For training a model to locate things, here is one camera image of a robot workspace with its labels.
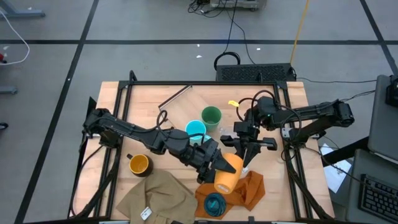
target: teal cup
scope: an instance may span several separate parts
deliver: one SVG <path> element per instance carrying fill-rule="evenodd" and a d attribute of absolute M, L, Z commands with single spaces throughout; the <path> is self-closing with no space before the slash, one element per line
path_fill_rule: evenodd
<path fill-rule="evenodd" d="M 215 106 L 208 106 L 201 112 L 201 119 L 207 131 L 214 131 L 221 121 L 221 111 Z"/>
<path fill-rule="evenodd" d="M 203 122 L 201 122 L 199 120 L 193 120 L 193 121 L 188 122 L 188 124 L 185 127 L 185 132 L 188 135 L 191 135 L 191 134 L 204 134 L 205 138 L 204 138 L 203 142 L 211 139 L 210 136 L 206 135 L 206 126 L 205 126 L 205 124 L 203 124 Z M 203 136 L 190 137 L 190 139 L 189 139 L 190 145 L 193 146 L 195 143 L 197 143 L 200 146 L 201 142 L 202 142 L 202 137 Z"/>

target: beige cloth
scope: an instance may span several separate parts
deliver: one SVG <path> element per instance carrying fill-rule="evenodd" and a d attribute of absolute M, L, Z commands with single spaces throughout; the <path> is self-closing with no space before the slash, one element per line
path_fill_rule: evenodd
<path fill-rule="evenodd" d="M 116 209 L 133 224 L 170 224 L 174 220 L 192 224 L 197 205 L 193 193 L 171 173 L 155 169 L 124 196 Z M 146 207 L 152 214 L 144 221 L 141 212 Z"/>

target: wooden table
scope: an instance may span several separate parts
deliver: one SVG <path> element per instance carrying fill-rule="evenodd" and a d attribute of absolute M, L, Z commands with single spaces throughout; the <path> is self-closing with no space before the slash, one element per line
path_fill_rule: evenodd
<path fill-rule="evenodd" d="M 114 101 L 116 97 L 118 82 L 103 82 L 98 97 L 97 108 L 107 108 L 113 112 Z M 184 86 L 180 85 L 134 85 L 132 88 L 131 101 L 129 105 L 129 112 L 127 121 L 144 128 L 151 128 L 155 125 L 155 120 L 159 114 L 158 106 L 174 93 L 181 90 Z M 307 97 L 302 82 L 288 82 L 289 97 L 293 108 L 308 106 Z M 253 97 L 259 90 L 269 90 L 273 92 L 271 86 L 216 86 L 216 85 L 198 85 L 193 89 L 199 92 L 202 98 L 209 104 L 217 106 L 223 114 L 223 123 L 227 124 L 229 128 L 233 127 L 234 121 L 238 120 L 236 116 L 236 108 L 229 105 L 229 100 L 239 101 L 241 98 Z M 123 113 L 124 96 L 121 100 L 121 108 L 119 116 Z M 280 98 L 283 101 L 283 92 L 279 90 Z M 239 107 L 240 114 L 250 107 L 250 102 L 246 101 Z M 171 124 L 165 123 L 163 128 L 169 128 Z M 287 170 L 284 162 L 280 158 L 280 153 L 283 148 L 282 140 L 279 130 L 266 131 L 261 129 L 259 138 L 272 137 L 275 138 L 278 144 L 278 150 L 268 151 L 262 149 L 249 164 L 249 169 L 254 170 L 264 176 L 264 185 L 266 188 L 266 195 L 251 211 L 247 211 L 244 207 L 233 207 L 223 220 L 248 220 L 248 216 L 254 216 L 257 221 L 293 221 L 294 210 L 292 206 L 292 199 L 289 189 L 289 180 Z M 87 158 L 95 149 L 98 148 L 99 138 L 90 139 L 88 141 L 85 158 Z M 219 147 L 223 152 L 233 152 L 234 148 L 224 147 L 222 143 Z M 308 140 L 307 147 L 318 149 L 316 140 Z M 83 209 L 86 203 L 95 193 L 98 188 L 101 169 L 104 161 L 103 149 L 92 157 L 82 170 L 79 185 L 76 191 L 74 201 L 74 208 L 76 212 Z M 191 167 L 185 167 L 176 158 L 166 152 L 163 156 L 151 154 L 143 145 L 137 141 L 129 138 L 124 138 L 121 160 L 119 165 L 118 181 L 116 184 L 116 192 L 113 203 L 112 220 L 125 220 L 123 214 L 116 210 L 116 205 L 122 200 L 125 194 L 139 183 L 142 179 L 134 176 L 129 170 L 129 159 L 126 155 L 130 154 L 147 154 L 155 164 L 155 168 L 165 169 L 178 178 L 181 183 L 187 186 L 192 192 L 195 192 L 199 186 L 197 183 L 197 173 Z M 334 217 L 333 207 L 331 205 L 330 195 L 326 184 L 325 174 L 320 156 L 310 150 L 302 149 L 302 162 L 307 178 L 307 186 L 309 191 L 315 197 L 317 202 L 324 208 L 324 210 Z M 305 217 L 305 209 L 301 191 L 297 188 L 298 201 L 300 205 L 300 213 Z M 108 190 L 103 195 L 103 205 L 101 206 L 100 215 L 105 214 L 106 202 L 108 201 Z"/>

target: concrete floor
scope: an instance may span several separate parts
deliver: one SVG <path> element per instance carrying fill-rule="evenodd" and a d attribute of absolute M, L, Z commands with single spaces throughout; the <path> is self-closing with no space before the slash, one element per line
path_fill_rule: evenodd
<path fill-rule="evenodd" d="M 31 44 L 27 60 L 0 67 L 1 85 L 16 85 L 17 95 L 0 95 L 0 121 L 10 127 L 0 133 L 0 222 L 13 223 L 45 135 L 53 118 L 72 59 L 94 0 L 14 0 L 19 9 L 42 9 L 45 18 L 16 19 L 12 25 L 27 40 L 59 40 L 53 44 Z M 87 40 L 177 40 L 175 44 L 101 45 L 85 44 L 50 143 L 25 222 L 63 219 L 78 159 L 81 124 L 88 97 L 97 99 L 100 83 L 125 80 L 133 69 L 139 80 L 214 80 L 214 58 L 225 44 L 200 44 L 201 40 L 227 39 L 230 19 L 224 12 L 216 18 L 187 13 L 190 1 L 99 0 Z M 367 0 L 384 40 L 398 40 L 398 2 Z M 236 22 L 248 39 L 294 40 L 305 0 L 268 0 L 263 11 L 238 10 Z M 237 27 L 232 39 L 243 39 Z M 4 21 L 0 21 L 0 53 L 7 60 L 20 60 L 21 44 Z M 360 1 L 311 1 L 300 36 L 302 40 L 377 40 Z M 178 40 L 197 40 L 178 44 Z M 392 69 L 382 47 L 370 45 L 298 45 L 293 66 L 299 77 L 312 80 L 370 80 Z M 292 45 L 249 44 L 256 63 L 284 63 Z M 232 44 L 230 51 L 250 63 L 244 44 Z M 398 46 L 388 46 L 398 58 Z M 233 64 L 223 58 L 219 64 Z M 310 104 L 349 98 L 373 90 L 367 84 L 319 84 L 305 82 Z M 339 146 L 368 135 L 373 95 L 350 102 L 356 122 L 349 128 L 328 132 Z"/>

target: keyboard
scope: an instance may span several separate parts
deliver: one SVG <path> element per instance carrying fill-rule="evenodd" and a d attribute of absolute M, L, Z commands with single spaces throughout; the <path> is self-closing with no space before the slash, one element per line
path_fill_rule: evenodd
<path fill-rule="evenodd" d="M 398 224 L 398 187 L 367 174 L 361 180 L 358 208 L 391 223 Z"/>

